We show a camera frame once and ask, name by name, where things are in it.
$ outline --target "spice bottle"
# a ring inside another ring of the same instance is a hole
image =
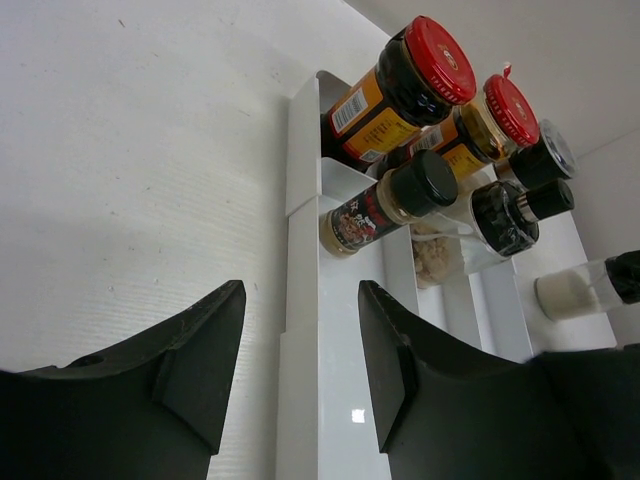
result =
[[[442,155],[460,181],[485,165],[504,160],[540,137],[538,121],[518,87],[503,75],[492,75],[470,103],[458,106],[440,125],[423,131],[380,160],[378,176],[396,168],[422,149]]]
[[[320,220],[320,241],[346,257],[425,215],[453,204],[458,184],[438,154],[421,152]]]
[[[434,20],[417,17],[321,116],[322,155],[365,171],[475,94],[471,64],[457,42]]]
[[[556,178],[569,180],[576,176],[576,158],[557,127],[547,119],[541,120],[539,127],[538,143],[494,164],[500,180],[530,190]]]
[[[562,180],[528,192],[498,181],[461,196],[411,227],[418,287],[479,272],[528,250],[538,241],[538,222],[573,205]]]
[[[606,312],[640,302],[640,250],[536,279],[536,297],[552,320]]]

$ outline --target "barcode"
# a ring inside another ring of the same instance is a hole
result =
[[[433,127],[427,130],[425,136],[409,147],[411,156],[415,155],[418,150],[429,150],[444,141],[440,127]]]
[[[367,99],[364,97],[362,88],[359,88],[338,110],[333,112],[331,120],[336,131],[342,132],[367,106]]]
[[[382,155],[382,152],[378,152],[376,150],[367,150],[365,153],[360,155],[360,160],[362,160],[363,162],[373,163],[378,159],[378,157],[380,157],[380,155]]]

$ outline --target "jar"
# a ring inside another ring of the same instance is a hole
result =
[[[528,192],[498,181],[461,196],[411,227],[418,287],[479,272],[528,250],[538,241],[540,220],[573,206],[562,180]]]
[[[457,197],[458,184],[449,164],[436,153],[421,152],[323,215],[320,241],[335,256],[353,255],[402,225],[453,204]]]
[[[366,171],[475,93],[471,64],[453,37],[434,20],[417,17],[389,40],[377,65],[321,116],[322,156]]]
[[[539,128],[538,143],[493,165],[499,179],[532,189],[556,178],[569,180],[576,176],[576,158],[558,128],[547,119],[540,120]]]
[[[640,302],[640,251],[595,260],[536,279],[536,297],[551,320],[606,312]]]
[[[453,109],[440,125],[420,135],[380,160],[377,175],[396,168],[422,149],[438,152],[451,163],[460,181],[485,165],[504,160],[519,148],[534,145],[540,137],[535,114],[524,95],[503,75],[492,75],[470,103]]]

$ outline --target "red lid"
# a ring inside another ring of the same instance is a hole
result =
[[[533,109],[522,92],[507,77],[511,67],[503,75],[491,75],[484,84],[487,105],[496,123],[521,147],[534,145],[540,138],[540,127]]]
[[[449,32],[428,17],[416,17],[407,26],[405,40],[418,70],[445,100],[455,105],[471,101],[476,77]]]

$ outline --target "black label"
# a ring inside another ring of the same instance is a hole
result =
[[[359,250],[399,227],[380,207],[377,186],[372,185],[331,212],[331,229],[349,250]]]

